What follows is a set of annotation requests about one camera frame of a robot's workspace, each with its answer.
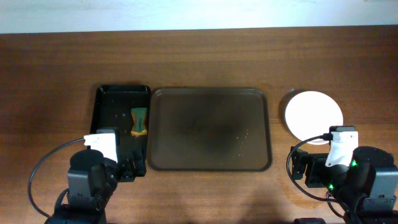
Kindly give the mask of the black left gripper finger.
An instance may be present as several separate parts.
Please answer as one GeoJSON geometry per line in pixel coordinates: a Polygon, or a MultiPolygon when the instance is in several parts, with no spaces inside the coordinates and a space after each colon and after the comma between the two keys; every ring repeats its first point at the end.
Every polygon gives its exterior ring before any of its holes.
{"type": "Polygon", "coordinates": [[[134,175],[136,177],[144,177],[146,175],[146,150],[132,152],[133,164],[134,164],[134,175]]]}
{"type": "Polygon", "coordinates": [[[124,159],[119,165],[119,176],[120,182],[134,182],[135,176],[135,165],[134,161],[130,159],[124,159]]]}

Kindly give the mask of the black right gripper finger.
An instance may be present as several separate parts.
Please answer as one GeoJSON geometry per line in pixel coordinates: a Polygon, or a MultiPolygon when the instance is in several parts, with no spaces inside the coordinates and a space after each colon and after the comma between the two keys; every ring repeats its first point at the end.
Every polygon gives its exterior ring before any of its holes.
{"type": "Polygon", "coordinates": [[[292,178],[301,180],[307,168],[309,153],[307,151],[297,149],[292,154],[292,178]]]}
{"type": "Polygon", "coordinates": [[[309,154],[305,162],[307,168],[305,170],[305,185],[308,188],[323,188],[325,187],[325,181],[323,173],[325,171],[325,162],[327,154],[309,154]]]}

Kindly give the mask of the green and orange sponge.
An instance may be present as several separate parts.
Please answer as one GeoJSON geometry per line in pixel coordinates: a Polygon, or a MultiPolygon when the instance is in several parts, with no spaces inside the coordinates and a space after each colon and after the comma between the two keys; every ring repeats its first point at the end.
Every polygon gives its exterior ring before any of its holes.
{"type": "Polygon", "coordinates": [[[146,128],[147,108],[132,108],[131,115],[132,115],[132,120],[133,120],[131,134],[133,136],[146,135],[147,134],[147,128],[146,128]]]}

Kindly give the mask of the white plate with ketchup streak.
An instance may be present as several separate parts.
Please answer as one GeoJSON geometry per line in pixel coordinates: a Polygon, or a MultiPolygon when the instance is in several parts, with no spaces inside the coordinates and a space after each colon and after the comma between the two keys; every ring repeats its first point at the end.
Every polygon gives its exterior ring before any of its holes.
{"type": "Polygon", "coordinates": [[[287,103],[284,119],[289,131],[304,141],[343,125],[343,113],[337,102],[319,91],[303,91],[287,103]]]}

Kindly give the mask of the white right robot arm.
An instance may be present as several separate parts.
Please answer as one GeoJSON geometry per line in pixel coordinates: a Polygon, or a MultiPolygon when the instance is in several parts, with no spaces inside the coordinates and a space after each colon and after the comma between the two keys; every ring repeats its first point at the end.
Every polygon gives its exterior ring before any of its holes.
{"type": "Polygon", "coordinates": [[[142,222],[291,222],[320,218],[335,203],[350,223],[396,223],[397,167],[389,152],[332,142],[323,153],[301,144],[189,143],[148,146],[151,173],[132,189],[142,222]]]}

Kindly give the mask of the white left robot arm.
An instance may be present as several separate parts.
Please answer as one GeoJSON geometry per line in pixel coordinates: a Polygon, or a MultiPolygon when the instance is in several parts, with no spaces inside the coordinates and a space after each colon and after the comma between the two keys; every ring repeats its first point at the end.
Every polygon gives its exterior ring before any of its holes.
{"type": "Polygon", "coordinates": [[[72,155],[68,188],[58,196],[54,213],[45,222],[106,223],[105,208],[118,183],[135,178],[134,153],[117,153],[117,158],[116,162],[94,149],[72,155]]]}

